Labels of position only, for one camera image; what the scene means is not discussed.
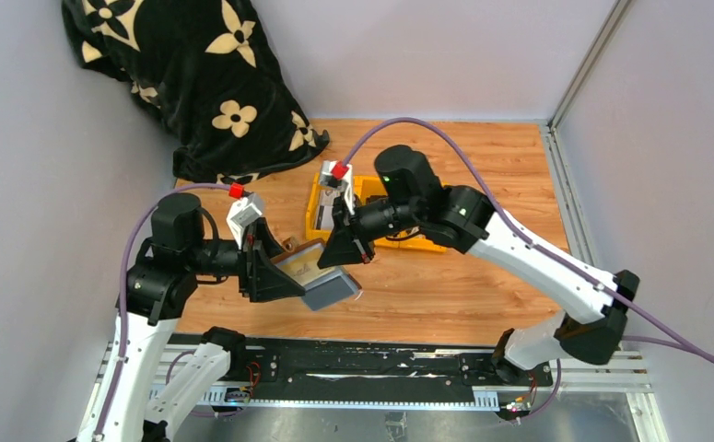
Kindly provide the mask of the brown leather card holder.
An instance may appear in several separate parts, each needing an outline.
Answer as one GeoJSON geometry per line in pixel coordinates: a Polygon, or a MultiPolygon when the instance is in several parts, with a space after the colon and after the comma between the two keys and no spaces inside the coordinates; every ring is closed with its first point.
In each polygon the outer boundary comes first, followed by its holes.
{"type": "Polygon", "coordinates": [[[302,285],[301,301],[312,311],[328,308],[349,298],[359,298],[363,289],[356,278],[340,266],[320,268],[325,242],[321,238],[300,244],[274,257],[271,262],[302,285]]]}

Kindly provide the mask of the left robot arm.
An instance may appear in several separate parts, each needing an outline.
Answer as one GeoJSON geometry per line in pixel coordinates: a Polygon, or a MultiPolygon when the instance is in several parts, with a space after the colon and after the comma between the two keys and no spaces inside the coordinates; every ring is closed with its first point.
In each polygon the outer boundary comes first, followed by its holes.
{"type": "Polygon", "coordinates": [[[151,234],[142,243],[129,238],[125,246],[110,359],[79,440],[171,441],[217,380],[246,373],[244,335],[214,327],[162,392],[151,395],[160,359],[199,285],[234,276],[253,303],[304,294],[274,265],[282,247],[267,225],[263,200],[237,186],[228,194],[229,239],[205,238],[214,218],[192,188],[165,195],[140,217],[151,234]]]}

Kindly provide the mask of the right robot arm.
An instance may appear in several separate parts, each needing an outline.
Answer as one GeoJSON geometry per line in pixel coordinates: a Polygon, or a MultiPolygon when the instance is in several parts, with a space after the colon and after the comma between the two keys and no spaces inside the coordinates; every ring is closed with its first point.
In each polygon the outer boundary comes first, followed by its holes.
{"type": "Polygon", "coordinates": [[[319,267],[369,263],[376,239],[416,228],[436,245],[501,266],[560,307],[550,320],[501,335],[491,361],[497,380],[515,384],[552,359],[572,357],[594,366],[611,360],[627,314],[625,303],[612,294],[633,298],[639,283],[634,273],[594,268],[518,225],[483,192],[442,184],[427,157],[407,145],[382,151],[374,169],[386,194],[359,204],[350,166],[323,164],[320,183],[340,194],[319,267]]]}

